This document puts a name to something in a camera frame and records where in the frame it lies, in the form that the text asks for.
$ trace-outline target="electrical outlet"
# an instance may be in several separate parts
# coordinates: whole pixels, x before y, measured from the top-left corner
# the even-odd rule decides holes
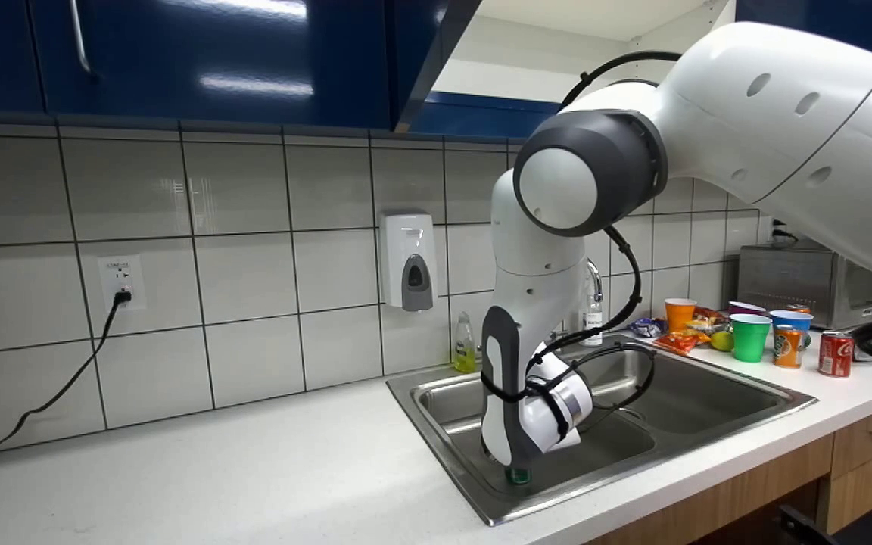
[[[146,309],[143,266],[136,255],[100,257],[100,292],[104,299],[112,299],[118,292],[130,292],[130,304],[125,309]]]

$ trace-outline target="power cord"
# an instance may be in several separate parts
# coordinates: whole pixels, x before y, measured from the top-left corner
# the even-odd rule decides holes
[[[45,399],[43,405],[37,405],[37,408],[21,412],[21,418],[19,418],[16,428],[0,439],[0,444],[5,444],[12,435],[19,435],[21,428],[27,423],[27,418],[50,412],[58,399],[68,397],[68,390],[80,383],[80,375],[81,375],[81,373],[96,359],[96,353],[104,350],[104,346],[106,346],[106,340],[108,340],[108,327],[112,327],[115,312],[118,312],[125,304],[130,304],[130,299],[135,299],[130,292],[118,292],[118,294],[112,296],[112,309],[108,309],[108,314],[106,314],[100,343],[96,343],[96,347],[92,350],[92,356],[86,356],[86,364],[72,373],[72,378],[71,378],[55,397],[50,397],[50,399]]]

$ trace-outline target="soap dispenser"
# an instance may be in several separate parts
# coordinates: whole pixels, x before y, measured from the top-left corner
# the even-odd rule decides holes
[[[436,238],[429,214],[384,214],[378,226],[382,304],[403,312],[433,309]]]
[[[605,324],[605,287],[600,281],[600,270],[590,257],[584,257],[589,266],[589,287],[584,287],[584,329],[602,327]],[[589,337],[584,346],[602,346],[605,337]]]

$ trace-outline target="ceiling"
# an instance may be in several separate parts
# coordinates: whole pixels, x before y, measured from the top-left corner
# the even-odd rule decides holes
[[[625,43],[702,3],[707,0],[483,0],[478,15]]]

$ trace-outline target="white tile wall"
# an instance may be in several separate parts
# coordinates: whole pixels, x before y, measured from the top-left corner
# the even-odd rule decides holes
[[[178,143],[63,139],[81,238],[190,234]]]
[[[297,312],[287,234],[196,238],[196,265],[208,324]]]
[[[297,231],[373,226],[370,147],[287,144],[287,186]]]
[[[207,327],[216,404],[238,405],[304,390],[297,318]]]
[[[450,359],[450,299],[427,312],[382,309],[384,373],[425,370]]]
[[[0,241],[72,238],[55,139],[0,139]]]
[[[43,405],[62,390],[92,353],[87,343],[45,346],[31,350],[0,350],[0,439],[21,412]],[[104,429],[96,373],[87,366],[63,399],[34,414],[5,444],[43,441]]]
[[[304,314],[304,350],[309,387],[378,378],[378,305]]]
[[[72,244],[0,249],[0,347],[86,337]]]
[[[186,143],[196,234],[287,231],[282,144]]]
[[[108,340],[96,359],[108,428],[212,408],[201,329]]]
[[[495,299],[487,220],[507,144],[0,127],[0,158],[0,193],[19,193],[0,201],[0,428],[100,329],[96,257],[136,255],[146,292],[143,309],[115,318],[92,375],[104,404],[51,414],[24,441],[441,366],[458,314],[470,312],[478,340]],[[375,287],[373,226],[409,209],[439,224],[439,304],[420,314],[382,309]],[[674,294],[722,304],[722,257],[762,241],[770,220],[677,182],[620,220],[646,270],[638,312]],[[605,236],[589,236],[584,252],[615,314],[631,270]]]
[[[304,312],[378,299],[373,231],[297,234],[294,244]]]
[[[112,305],[100,281],[106,257],[139,257],[143,299],[125,305],[112,337],[201,324],[201,296],[190,238],[87,241],[81,244],[81,272],[92,304],[94,332],[100,332]]]

